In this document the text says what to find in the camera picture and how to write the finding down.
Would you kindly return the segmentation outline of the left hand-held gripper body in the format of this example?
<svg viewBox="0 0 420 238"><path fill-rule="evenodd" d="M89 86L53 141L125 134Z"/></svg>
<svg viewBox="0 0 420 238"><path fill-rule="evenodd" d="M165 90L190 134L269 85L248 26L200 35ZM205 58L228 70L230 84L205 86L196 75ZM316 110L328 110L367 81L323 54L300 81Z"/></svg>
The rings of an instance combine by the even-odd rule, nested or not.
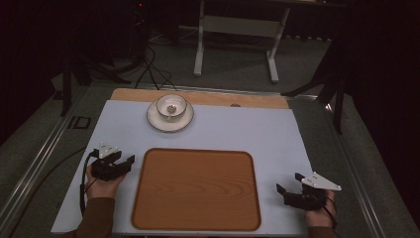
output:
<svg viewBox="0 0 420 238"><path fill-rule="evenodd" d="M99 143L99 148L94 151L96 161L91 164L91 173L95 178L112 180L126 174L117 171L116 166L119 164L116 162L113 164L110 163L110 155L117 151L120 150L116 146L111 146L103 142Z"/></svg>

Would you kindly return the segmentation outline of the white table mat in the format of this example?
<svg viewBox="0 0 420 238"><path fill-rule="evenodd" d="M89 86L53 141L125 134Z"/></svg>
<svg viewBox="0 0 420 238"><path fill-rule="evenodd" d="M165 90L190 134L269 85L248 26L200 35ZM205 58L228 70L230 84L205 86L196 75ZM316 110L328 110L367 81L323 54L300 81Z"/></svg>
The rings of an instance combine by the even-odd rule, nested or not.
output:
<svg viewBox="0 0 420 238"><path fill-rule="evenodd" d="M198 236L286 237L306 233L303 212L283 204L275 186L297 192L296 173L312 168L289 109L195 105L190 124L164 133L147 120L148 102L109 100L105 103L86 153L101 142L118 147L123 157L136 157L132 170L119 186L113 232L118 235L157 235L131 224L135 193L144 153L150 148L244 151L254 159L262 224L256 231L198 231Z"/></svg>

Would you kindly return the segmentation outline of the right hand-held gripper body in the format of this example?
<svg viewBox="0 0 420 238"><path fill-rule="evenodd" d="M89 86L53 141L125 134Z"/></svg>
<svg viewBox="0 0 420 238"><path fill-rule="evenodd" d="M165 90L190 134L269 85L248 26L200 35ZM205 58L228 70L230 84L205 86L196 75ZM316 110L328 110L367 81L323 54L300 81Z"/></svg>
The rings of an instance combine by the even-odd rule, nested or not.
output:
<svg viewBox="0 0 420 238"><path fill-rule="evenodd" d="M301 193L286 192L284 204L306 211L314 211L326 205L327 190L340 191L342 187L314 172L302 181Z"/></svg>

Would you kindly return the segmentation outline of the wooden tray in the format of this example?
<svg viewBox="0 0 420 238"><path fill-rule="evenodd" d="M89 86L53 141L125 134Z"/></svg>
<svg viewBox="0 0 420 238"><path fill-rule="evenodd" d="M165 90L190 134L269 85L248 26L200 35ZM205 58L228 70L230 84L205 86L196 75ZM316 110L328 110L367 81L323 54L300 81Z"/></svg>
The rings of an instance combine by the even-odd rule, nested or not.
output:
<svg viewBox="0 0 420 238"><path fill-rule="evenodd" d="M241 151L146 151L131 221L154 231L259 229L253 157Z"/></svg>

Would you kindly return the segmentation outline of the white saucer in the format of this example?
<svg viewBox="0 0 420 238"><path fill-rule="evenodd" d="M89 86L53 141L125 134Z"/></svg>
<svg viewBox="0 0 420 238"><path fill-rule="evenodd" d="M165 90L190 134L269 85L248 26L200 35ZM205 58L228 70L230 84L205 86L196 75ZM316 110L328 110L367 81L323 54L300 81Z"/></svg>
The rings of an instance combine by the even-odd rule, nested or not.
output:
<svg viewBox="0 0 420 238"><path fill-rule="evenodd" d="M186 110L180 117L172 117L170 121L158 113L157 103L154 101L147 110L148 122L157 130L165 133L174 133L187 127L193 120L194 110L190 103L187 103Z"/></svg>

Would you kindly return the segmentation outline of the white table frame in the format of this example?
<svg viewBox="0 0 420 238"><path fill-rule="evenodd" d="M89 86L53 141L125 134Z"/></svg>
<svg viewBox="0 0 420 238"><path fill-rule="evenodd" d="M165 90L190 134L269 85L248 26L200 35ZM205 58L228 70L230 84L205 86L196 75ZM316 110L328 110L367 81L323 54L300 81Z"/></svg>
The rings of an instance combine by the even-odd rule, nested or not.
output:
<svg viewBox="0 0 420 238"><path fill-rule="evenodd" d="M290 8L282 10L280 20L253 20L245 18L232 18L213 16L205 14L205 0L200 1L199 21L198 21L198 46L194 63L194 76L202 74L202 65L204 57L204 33L223 33L234 35L245 35L254 37L273 38L272 48L265 53L270 80L273 83L279 83L275 55L280 43Z"/></svg>

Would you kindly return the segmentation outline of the person's right hand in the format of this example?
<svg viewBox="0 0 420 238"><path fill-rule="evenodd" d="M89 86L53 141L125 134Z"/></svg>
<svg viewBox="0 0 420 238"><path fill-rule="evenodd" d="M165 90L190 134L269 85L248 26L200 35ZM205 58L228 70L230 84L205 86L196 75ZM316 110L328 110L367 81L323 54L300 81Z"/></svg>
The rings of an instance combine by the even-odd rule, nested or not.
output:
<svg viewBox="0 0 420 238"><path fill-rule="evenodd" d="M332 190L326 191L327 200L326 205L314 211L305 212L305 221L309 227L331 227L335 226L335 217L337 214L337 207L335 205L335 193Z"/></svg>

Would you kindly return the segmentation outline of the dark equipment rack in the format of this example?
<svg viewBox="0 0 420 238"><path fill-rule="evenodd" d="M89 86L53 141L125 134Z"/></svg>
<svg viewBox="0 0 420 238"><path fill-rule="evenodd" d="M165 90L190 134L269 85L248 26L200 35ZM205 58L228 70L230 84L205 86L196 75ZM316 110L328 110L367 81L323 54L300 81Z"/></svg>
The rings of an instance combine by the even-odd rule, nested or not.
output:
<svg viewBox="0 0 420 238"><path fill-rule="evenodd" d="M131 3L131 32L129 46L130 67L142 63L148 44L148 4L147 0L130 0Z"/></svg>

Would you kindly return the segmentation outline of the black floor bracket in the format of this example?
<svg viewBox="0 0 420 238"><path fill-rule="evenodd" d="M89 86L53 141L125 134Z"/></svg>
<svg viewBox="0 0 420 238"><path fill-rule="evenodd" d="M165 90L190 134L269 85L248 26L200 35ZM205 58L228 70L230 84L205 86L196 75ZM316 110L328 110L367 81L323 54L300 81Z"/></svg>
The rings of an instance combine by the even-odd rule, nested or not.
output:
<svg viewBox="0 0 420 238"><path fill-rule="evenodd" d="M90 117L84 116L72 116L69 123L67 124L68 129L84 130L88 129L91 124Z"/></svg>

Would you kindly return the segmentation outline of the black tripod stand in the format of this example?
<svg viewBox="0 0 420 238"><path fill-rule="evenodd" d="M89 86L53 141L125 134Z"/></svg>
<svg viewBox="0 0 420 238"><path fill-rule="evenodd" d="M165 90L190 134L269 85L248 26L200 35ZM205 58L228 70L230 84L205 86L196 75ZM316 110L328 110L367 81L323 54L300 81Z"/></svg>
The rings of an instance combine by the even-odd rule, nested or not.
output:
<svg viewBox="0 0 420 238"><path fill-rule="evenodd" d="M67 114L72 104L72 77L75 76L80 84L88 85L92 81L88 72L90 67L114 82L128 83L128 80L117 76L93 59L90 59L74 44L69 44L67 55L62 61L62 89L58 90L53 97L62 101L61 116Z"/></svg>
<svg viewBox="0 0 420 238"><path fill-rule="evenodd" d="M296 89L282 92L283 96L295 97L318 85L323 85L316 100L319 104L327 105L332 99L335 99L335 108L333 110L333 125L336 131L342 133L342 112L344 103L345 86L348 77L348 71L344 70L343 64L338 56L340 47L339 40L332 40L330 46L318 67L316 68L312 79Z"/></svg>

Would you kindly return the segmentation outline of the person's left hand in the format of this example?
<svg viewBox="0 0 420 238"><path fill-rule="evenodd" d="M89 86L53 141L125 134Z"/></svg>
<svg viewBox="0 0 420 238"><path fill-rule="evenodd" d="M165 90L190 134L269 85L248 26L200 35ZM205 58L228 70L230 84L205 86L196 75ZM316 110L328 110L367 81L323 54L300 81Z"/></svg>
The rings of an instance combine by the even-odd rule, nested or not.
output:
<svg viewBox="0 0 420 238"><path fill-rule="evenodd" d="M120 183L124 180L124 176L112 180L101 180L95 178L92 173L92 167L86 169L87 182L84 185L84 191L89 199L93 198L115 198Z"/></svg>

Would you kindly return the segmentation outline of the metal floor rail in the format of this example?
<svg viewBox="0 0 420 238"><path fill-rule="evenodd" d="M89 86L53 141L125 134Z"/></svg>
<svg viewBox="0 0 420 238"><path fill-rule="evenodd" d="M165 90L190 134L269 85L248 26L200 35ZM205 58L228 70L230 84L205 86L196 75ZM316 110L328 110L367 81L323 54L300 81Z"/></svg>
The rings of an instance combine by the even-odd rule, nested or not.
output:
<svg viewBox="0 0 420 238"><path fill-rule="evenodd" d="M338 133L334 125L330 125L330 129L333 131L344 157L347 177L352 185L371 238L386 238L344 137Z"/></svg>
<svg viewBox="0 0 420 238"><path fill-rule="evenodd" d="M87 89L73 92L64 115L60 100L48 100L0 147L0 236L20 212Z"/></svg>

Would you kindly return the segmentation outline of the white cup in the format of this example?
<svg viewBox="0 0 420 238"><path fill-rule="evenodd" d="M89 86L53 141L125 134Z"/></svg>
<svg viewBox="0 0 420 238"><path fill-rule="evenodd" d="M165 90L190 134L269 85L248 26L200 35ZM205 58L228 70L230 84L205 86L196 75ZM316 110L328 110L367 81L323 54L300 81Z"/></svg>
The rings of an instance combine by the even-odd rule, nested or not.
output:
<svg viewBox="0 0 420 238"><path fill-rule="evenodd" d="M168 105L176 106L176 111L171 115L171 119L172 119L172 118L176 118L184 114L187 107L187 101L182 96L176 95L176 94L168 94L159 98L157 100L157 112L161 116L165 117L166 120L168 116L166 107Z"/></svg>

